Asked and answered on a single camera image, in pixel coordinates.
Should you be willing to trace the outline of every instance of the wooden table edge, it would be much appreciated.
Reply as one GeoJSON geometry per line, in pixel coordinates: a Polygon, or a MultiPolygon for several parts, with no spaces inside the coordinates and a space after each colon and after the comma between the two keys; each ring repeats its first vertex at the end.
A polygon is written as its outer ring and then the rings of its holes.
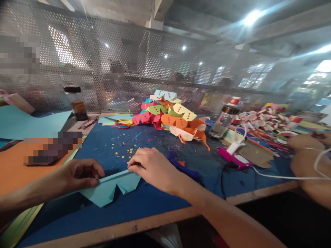
{"type": "MultiPolygon", "coordinates": [[[[258,189],[252,192],[243,193],[227,198],[230,204],[238,205],[241,203],[250,202],[252,200],[261,199],[267,196],[279,194],[285,191],[295,189],[299,186],[298,181],[291,181],[263,189],[258,189]]],[[[41,247],[86,247],[99,243],[111,241],[127,235],[147,231],[166,224],[175,223],[181,220],[193,218],[200,215],[199,211],[194,207],[182,208],[179,210],[166,212],[158,215],[149,216],[142,219],[132,220],[121,224],[103,227],[72,236],[59,238],[44,243],[28,246],[28,248],[41,247]]]]}

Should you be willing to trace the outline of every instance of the blue work table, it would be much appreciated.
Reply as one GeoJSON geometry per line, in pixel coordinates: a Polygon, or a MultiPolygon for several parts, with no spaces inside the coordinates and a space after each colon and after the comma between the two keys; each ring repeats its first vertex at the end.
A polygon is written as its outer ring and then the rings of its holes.
{"type": "MultiPolygon", "coordinates": [[[[96,124],[75,159],[94,158],[109,176],[127,169],[129,156],[135,154],[138,147],[155,147],[166,154],[171,146],[178,160],[185,161],[187,168],[199,171],[206,188],[222,197],[220,178],[226,161],[217,149],[222,144],[208,137],[207,143],[210,152],[202,141],[182,144],[169,131],[159,131],[151,125],[121,130],[96,124]]],[[[271,164],[273,167],[264,170],[264,174],[294,176],[289,159],[276,157],[271,164]]],[[[232,204],[280,193],[296,186],[290,180],[257,175],[252,169],[248,173],[231,170],[224,174],[224,191],[232,204]]],[[[185,200],[161,192],[141,179],[137,189],[127,195],[121,194],[117,188],[114,201],[103,208],[79,193],[45,203],[18,247],[42,242],[55,247],[87,246],[198,214],[185,200]]]]}

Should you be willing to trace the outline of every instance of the pile of paper cutouts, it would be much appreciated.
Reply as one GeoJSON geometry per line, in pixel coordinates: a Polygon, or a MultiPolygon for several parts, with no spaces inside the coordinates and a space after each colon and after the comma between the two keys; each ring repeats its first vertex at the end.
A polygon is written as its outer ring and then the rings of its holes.
{"type": "Polygon", "coordinates": [[[205,118],[197,118],[189,109],[181,105],[177,93],[156,90],[144,103],[141,104],[141,113],[132,117],[135,125],[152,124],[157,130],[170,130],[185,144],[186,141],[202,140],[210,151],[206,142],[205,118]]]}

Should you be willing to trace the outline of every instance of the black lid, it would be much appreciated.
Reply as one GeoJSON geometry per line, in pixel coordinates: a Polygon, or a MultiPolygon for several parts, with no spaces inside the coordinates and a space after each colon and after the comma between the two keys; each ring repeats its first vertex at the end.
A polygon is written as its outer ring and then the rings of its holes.
{"type": "Polygon", "coordinates": [[[81,92],[80,86],[75,86],[75,85],[64,86],[63,89],[64,89],[64,92],[66,92],[66,93],[80,93],[81,92]]]}

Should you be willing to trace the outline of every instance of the blue glue gun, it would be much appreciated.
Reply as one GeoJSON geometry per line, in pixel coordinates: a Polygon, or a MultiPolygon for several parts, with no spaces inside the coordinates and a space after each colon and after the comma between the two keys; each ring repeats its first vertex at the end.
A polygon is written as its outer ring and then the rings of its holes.
{"type": "Polygon", "coordinates": [[[178,163],[178,161],[176,160],[176,157],[175,157],[175,152],[172,149],[169,149],[168,150],[168,152],[167,152],[167,159],[169,160],[169,162],[174,167],[176,167],[177,170],[179,170],[180,172],[182,172],[185,175],[189,176],[194,181],[196,181],[198,183],[201,182],[201,174],[198,171],[196,171],[196,170],[187,169],[186,167],[184,167],[180,163],[178,163]]]}

